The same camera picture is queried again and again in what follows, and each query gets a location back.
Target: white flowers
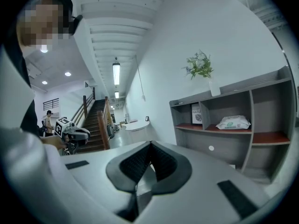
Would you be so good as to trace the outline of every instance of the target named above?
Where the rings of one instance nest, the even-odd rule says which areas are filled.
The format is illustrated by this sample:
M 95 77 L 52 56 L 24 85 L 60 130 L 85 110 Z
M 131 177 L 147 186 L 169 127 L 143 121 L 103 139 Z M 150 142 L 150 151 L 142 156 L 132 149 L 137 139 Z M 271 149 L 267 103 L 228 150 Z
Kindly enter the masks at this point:
M 203 59 L 197 59 L 196 61 L 195 61 L 195 64 L 200 68 L 200 67 L 202 67 L 204 64 L 205 64 L 205 62 L 204 62 L 204 60 Z
M 195 56 L 187 58 L 187 63 L 190 67 L 186 66 L 183 69 L 186 69 L 186 75 L 192 75 L 191 79 L 194 78 L 196 74 L 211 78 L 213 69 L 211 67 L 210 56 L 207 57 L 201 50 L 199 50 L 199 53 L 196 53 Z

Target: person in background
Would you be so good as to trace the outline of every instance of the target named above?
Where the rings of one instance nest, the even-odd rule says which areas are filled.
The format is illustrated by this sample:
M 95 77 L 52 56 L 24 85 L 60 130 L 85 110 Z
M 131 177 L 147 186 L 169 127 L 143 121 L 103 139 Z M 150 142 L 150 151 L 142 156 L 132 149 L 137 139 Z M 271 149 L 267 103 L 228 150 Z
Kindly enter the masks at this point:
M 72 17 L 72 9 L 71 0 L 39 0 L 30 5 L 29 10 L 22 12 L 11 25 L 2 46 L 10 61 L 4 61 L 3 65 L 5 62 L 11 62 L 29 87 L 31 87 L 30 80 L 23 53 L 28 47 L 40 49 L 47 46 L 51 40 L 61 37 L 61 34 L 74 35 L 82 16 Z M 52 127 L 49 123 L 50 121 L 47 126 L 51 133 Z M 21 129 L 36 135 L 44 144 L 52 144 L 57 149 L 66 147 L 57 135 L 48 134 L 50 137 L 40 137 L 34 100 L 27 109 Z
M 47 111 L 47 117 L 45 118 L 45 126 L 47 128 L 46 137 L 53 136 L 53 133 L 52 133 L 53 127 L 52 127 L 52 124 L 51 124 L 51 115 L 52 115 L 51 110 L 48 110 Z

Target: gray shelf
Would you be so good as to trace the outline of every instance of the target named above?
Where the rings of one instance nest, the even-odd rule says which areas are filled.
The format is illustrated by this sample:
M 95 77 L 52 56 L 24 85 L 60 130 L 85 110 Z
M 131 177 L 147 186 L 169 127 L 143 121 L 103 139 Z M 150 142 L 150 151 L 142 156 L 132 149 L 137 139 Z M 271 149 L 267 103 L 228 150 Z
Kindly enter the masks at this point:
M 203 129 L 202 126 L 191 125 L 187 123 L 182 123 L 177 126 L 174 126 L 176 129 L 190 130 L 196 132 L 204 132 L 204 133 L 222 133 L 222 134 L 252 134 L 251 129 L 236 129 L 236 130 L 228 130 L 228 129 L 218 129 L 215 125 L 209 125 L 208 128 Z
M 270 183 L 285 160 L 295 127 L 296 97 L 289 67 L 170 101 L 178 146 L 235 164 L 252 180 Z M 199 103 L 202 126 L 191 125 L 190 104 Z M 244 115 L 248 130 L 220 130 L 225 116 Z
M 271 175 L 267 170 L 262 168 L 246 168 L 243 174 L 258 183 L 262 183 L 262 184 L 271 183 L 271 178 L 270 178 Z

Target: black panel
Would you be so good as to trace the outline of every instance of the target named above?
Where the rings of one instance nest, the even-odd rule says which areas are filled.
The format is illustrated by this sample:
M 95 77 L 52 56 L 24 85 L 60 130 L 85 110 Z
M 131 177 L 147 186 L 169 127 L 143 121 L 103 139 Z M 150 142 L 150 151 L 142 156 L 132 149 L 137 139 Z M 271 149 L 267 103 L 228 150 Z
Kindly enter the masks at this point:
M 155 168 L 157 181 L 170 176 L 177 168 L 177 160 L 155 145 L 151 146 L 150 160 Z
M 107 164 L 106 174 L 118 190 L 135 193 L 135 187 L 150 162 L 158 181 L 152 187 L 153 195 L 176 192 L 192 174 L 191 164 L 186 157 L 155 141 L 112 159 Z
M 150 163 L 150 145 L 126 158 L 120 164 L 121 171 L 134 182 L 138 183 Z
M 65 166 L 66 166 L 67 169 L 73 169 L 73 168 L 79 168 L 79 167 L 87 165 L 87 164 L 89 164 L 89 162 L 80 161 L 80 162 L 68 163 Z
M 242 219 L 257 211 L 256 206 L 230 180 L 217 185 Z

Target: white wall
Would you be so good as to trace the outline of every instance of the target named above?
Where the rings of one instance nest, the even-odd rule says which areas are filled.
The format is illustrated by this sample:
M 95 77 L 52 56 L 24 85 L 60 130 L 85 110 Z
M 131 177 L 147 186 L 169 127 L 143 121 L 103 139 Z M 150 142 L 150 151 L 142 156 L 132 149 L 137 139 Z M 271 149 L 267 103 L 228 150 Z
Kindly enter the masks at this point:
M 113 113 L 114 113 L 114 118 L 115 118 L 115 124 L 119 125 L 120 122 L 125 121 L 122 109 L 121 110 L 115 109 L 115 110 L 113 110 Z
M 297 104 L 299 110 L 299 100 L 298 100 L 298 90 L 299 86 L 299 44 L 298 41 L 292 32 L 289 26 L 283 27 L 281 30 L 277 30 L 273 32 L 279 43 L 281 44 L 285 54 L 290 63 L 290 67 L 292 69 L 295 86 L 296 86 L 296 94 L 297 94 Z
M 74 81 L 69 82 L 57 87 L 54 87 L 52 89 L 49 89 L 46 93 L 43 91 L 40 91 L 39 89 L 32 88 L 32 90 L 35 93 L 34 103 L 35 103 L 35 110 L 36 110 L 36 116 L 37 116 L 37 125 L 40 127 L 42 126 L 42 119 L 47 114 L 47 111 L 43 110 L 43 102 L 53 100 L 56 98 L 64 97 L 65 94 L 68 92 L 76 91 L 79 89 L 84 88 L 84 82 L 83 81 Z M 53 113 L 59 112 L 59 107 L 50 109 Z
M 287 65 L 266 26 L 237 0 L 166 0 L 137 52 L 126 98 L 130 119 L 149 116 L 153 139 L 176 143 L 169 101 L 209 90 L 203 77 L 184 77 L 186 58 L 198 49 L 211 55 L 219 86 Z
M 80 90 L 71 91 L 64 94 L 62 97 L 59 98 L 59 107 L 60 107 L 60 116 L 67 117 L 67 119 L 71 119 L 73 115 L 77 112 L 78 108 L 83 103 L 83 96 L 86 95 L 88 98 L 93 93 L 90 87 L 86 87 Z M 91 109 L 94 101 L 90 103 L 87 108 L 87 112 Z M 78 123 L 78 127 L 83 125 L 85 120 L 85 116 L 83 115 Z

